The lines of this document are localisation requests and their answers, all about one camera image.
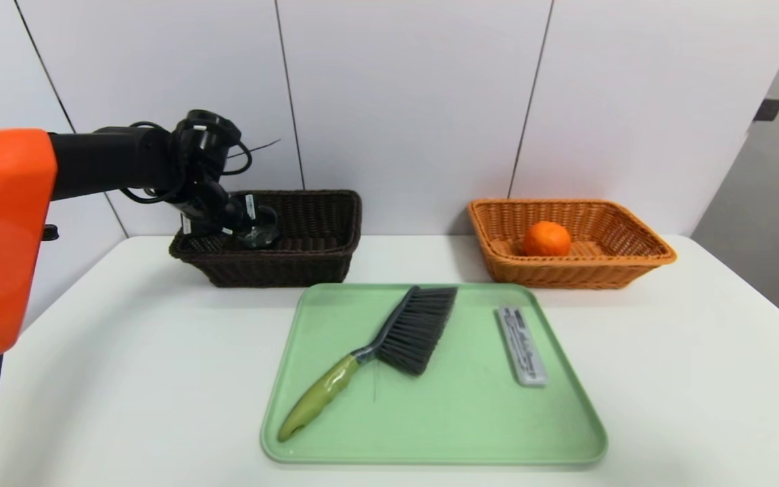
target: white table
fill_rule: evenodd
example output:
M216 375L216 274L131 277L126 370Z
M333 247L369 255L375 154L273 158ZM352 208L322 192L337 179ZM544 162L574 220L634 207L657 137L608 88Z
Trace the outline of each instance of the white table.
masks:
M535 290L609 432L586 469L279 465L258 432L302 289L124 241L4 358L0 487L779 485L779 310L684 237L618 291ZM363 237L349 283L489 281L472 237Z

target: orange wicker basket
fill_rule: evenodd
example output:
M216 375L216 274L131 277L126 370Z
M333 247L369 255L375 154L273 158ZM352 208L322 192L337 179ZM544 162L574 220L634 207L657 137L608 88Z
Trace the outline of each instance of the orange wicker basket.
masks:
M492 279L528 287L619 289L676 255L619 204L603 200L475 200L467 207ZM523 255L522 238L536 222L563 225L568 256Z

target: green brush handle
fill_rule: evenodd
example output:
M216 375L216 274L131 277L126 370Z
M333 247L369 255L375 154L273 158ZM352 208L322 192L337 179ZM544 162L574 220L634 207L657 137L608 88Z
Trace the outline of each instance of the green brush handle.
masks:
M296 406L293 407L284 425L279 430L279 441L288 441L312 419L324 410L337 395L346 388L350 377L359 369L359 363L353 355L346 355L342 360L328 370L314 385L302 395Z

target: brush bristles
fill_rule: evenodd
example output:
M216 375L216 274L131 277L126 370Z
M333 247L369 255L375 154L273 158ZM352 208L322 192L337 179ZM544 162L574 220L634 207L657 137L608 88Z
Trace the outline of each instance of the brush bristles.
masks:
M420 375L438 340L455 302L457 287L420 289L410 297L386 338L377 349L377 357L403 372Z

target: wicker basket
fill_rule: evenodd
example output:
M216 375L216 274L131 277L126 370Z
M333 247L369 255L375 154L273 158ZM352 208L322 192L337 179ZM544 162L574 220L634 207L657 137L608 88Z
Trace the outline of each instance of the wicker basket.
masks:
M639 218L609 201L476 200L467 210L486 268L499 283L619 289L676 259L674 250ZM523 235L541 220L567 228L573 238L569 256L523 255Z
M267 250L242 250L223 233L186 237L170 255L218 287L307 287L341 283L359 243L362 201L354 191L242 191L279 214L281 239Z

